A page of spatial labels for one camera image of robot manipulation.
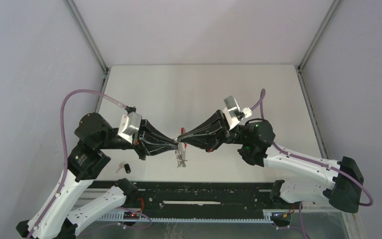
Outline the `red-handled metal key holder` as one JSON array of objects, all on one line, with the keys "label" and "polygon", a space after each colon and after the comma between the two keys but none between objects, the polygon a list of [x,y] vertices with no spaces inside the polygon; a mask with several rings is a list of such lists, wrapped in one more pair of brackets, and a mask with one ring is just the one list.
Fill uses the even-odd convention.
[{"label": "red-handled metal key holder", "polygon": [[177,167],[184,168],[186,167],[186,148],[187,144],[183,142],[178,143],[178,149],[175,150],[175,155],[177,159]]}]

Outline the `black key tag with key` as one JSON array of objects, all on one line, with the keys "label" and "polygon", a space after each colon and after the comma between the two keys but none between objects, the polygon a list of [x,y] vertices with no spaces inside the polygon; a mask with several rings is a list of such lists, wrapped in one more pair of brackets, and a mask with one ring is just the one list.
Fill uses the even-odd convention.
[{"label": "black key tag with key", "polygon": [[122,162],[119,164],[116,173],[119,173],[121,170],[124,170],[127,174],[131,173],[131,167],[128,163]]}]

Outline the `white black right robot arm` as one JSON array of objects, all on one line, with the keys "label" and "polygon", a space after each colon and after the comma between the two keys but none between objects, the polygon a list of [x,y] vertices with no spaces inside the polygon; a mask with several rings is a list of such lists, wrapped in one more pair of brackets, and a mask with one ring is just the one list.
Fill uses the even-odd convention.
[{"label": "white black right robot arm", "polygon": [[299,154],[274,142],[276,135],[266,119],[250,119],[249,108],[243,111],[217,110],[209,119],[189,132],[178,136],[178,141],[206,152],[213,152],[223,144],[238,144],[241,158],[249,165],[287,170],[303,175],[309,182],[277,180],[269,200],[275,208],[287,203],[327,201],[346,213],[357,213],[363,190],[363,176],[356,162],[316,158]]}]

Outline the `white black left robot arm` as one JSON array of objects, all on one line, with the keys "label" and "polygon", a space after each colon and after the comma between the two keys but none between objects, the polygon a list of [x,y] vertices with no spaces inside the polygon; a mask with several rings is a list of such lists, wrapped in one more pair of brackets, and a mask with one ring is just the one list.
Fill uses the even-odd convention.
[{"label": "white black left robot arm", "polygon": [[16,226],[26,239],[74,239],[96,219],[117,207],[137,202],[137,187],[129,180],[117,180],[102,196],[74,209],[82,193],[110,162],[106,149],[133,150],[141,160],[147,156],[177,150],[178,143],[156,130],[141,115],[131,112],[113,128],[100,114],[85,115],[75,130],[79,138],[67,158],[61,177],[40,211]]}]

